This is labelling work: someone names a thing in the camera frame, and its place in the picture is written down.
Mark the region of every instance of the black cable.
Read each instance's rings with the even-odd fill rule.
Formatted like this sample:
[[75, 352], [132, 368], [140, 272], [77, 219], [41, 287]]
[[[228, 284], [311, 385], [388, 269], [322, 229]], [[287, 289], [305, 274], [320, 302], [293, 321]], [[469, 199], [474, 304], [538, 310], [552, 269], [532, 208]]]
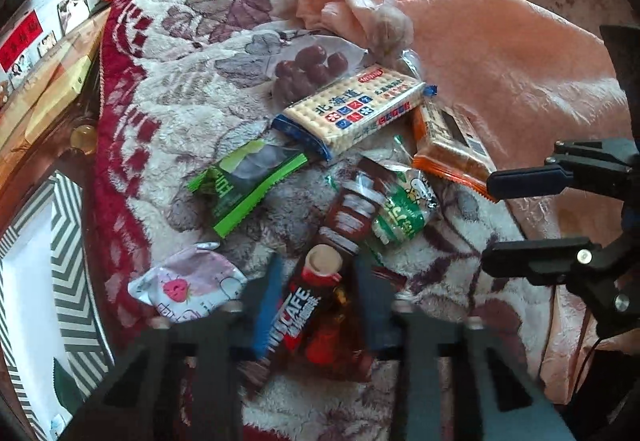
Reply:
[[582, 361], [582, 366], [580, 367], [580, 371], [578, 372], [578, 377], [575, 380], [574, 391], [572, 392], [571, 400], [569, 401], [569, 403], [571, 403], [574, 400], [575, 394], [578, 392], [578, 386], [580, 385], [580, 378], [582, 377], [582, 373], [584, 372], [584, 368], [587, 366], [587, 361], [589, 361], [589, 358], [591, 358], [591, 355], [593, 354], [593, 351], [596, 350], [596, 347], [598, 347], [598, 345], [600, 345], [601, 341], [602, 341], [602, 338], [598, 338], [596, 340], [596, 342], [591, 346], [591, 350], [584, 357], [584, 360]]

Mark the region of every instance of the green package edge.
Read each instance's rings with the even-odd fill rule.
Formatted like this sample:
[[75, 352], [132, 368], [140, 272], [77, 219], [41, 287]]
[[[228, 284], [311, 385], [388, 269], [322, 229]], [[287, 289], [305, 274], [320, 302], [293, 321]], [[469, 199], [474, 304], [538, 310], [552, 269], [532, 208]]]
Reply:
[[[213, 225], [212, 228], [214, 231], [219, 234], [221, 239], [224, 239], [238, 224], [242, 222], [251, 210], [253, 210], [258, 203], [264, 199], [269, 188], [279, 181], [282, 181], [294, 170], [303, 166], [307, 161], [308, 158], [303, 153], [300, 153], [290, 159], [288, 163], [278, 168], [273, 174], [267, 177], [267, 179], [257, 185], [233, 210], [220, 219], [218, 224]], [[204, 172], [192, 179], [187, 184], [187, 189], [190, 192], [195, 192], [200, 188], [200, 184], [202, 184], [202, 180], [205, 178], [206, 173], [207, 170], [204, 170]]]

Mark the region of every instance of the red paper sign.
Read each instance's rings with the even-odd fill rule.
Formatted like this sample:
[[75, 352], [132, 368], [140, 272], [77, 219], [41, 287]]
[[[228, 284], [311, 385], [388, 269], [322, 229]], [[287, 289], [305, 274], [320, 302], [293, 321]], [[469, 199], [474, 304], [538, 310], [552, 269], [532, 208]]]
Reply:
[[31, 11], [20, 25], [8, 37], [0, 47], [0, 66], [5, 71], [9, 70], [18, 56], [42, 34], [42, 27], [35, 11]]

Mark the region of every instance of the picture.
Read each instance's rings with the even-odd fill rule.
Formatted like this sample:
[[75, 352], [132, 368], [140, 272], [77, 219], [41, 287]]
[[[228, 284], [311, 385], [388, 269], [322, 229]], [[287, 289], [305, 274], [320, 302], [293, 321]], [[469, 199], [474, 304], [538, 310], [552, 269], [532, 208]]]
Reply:
[[38, 54], [40, 58], [47, 54], [47, 51], [56, 45], [56, 36], [53, 31], [45, 36], [38, 44]]
[[62, 34], [66, 35], [89, 18], [89, 4], [86, 0], [63, 0], [58, 4], [58, 16]]
[[7, 74], [9, 75], [9, 79], [11, 80], [14, 88], [18, 88], [20, 84], [24, 81], [29, 74], [29, 71], [33, 67], [33, 63], [27, 54], [27, 51], [18, 56], [18, 59], [14, 62], [14, 64], [9, 68]]

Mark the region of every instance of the orange snack package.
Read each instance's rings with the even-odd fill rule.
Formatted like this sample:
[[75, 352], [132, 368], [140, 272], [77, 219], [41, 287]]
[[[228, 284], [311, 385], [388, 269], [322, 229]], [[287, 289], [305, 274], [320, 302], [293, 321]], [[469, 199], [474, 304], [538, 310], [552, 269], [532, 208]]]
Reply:
[[425, 100], [413, 112], [418, 151], [413, 167], [472, 188], [497, 202], [486, 190], [494, 162], [471, 122], [455, 109]]

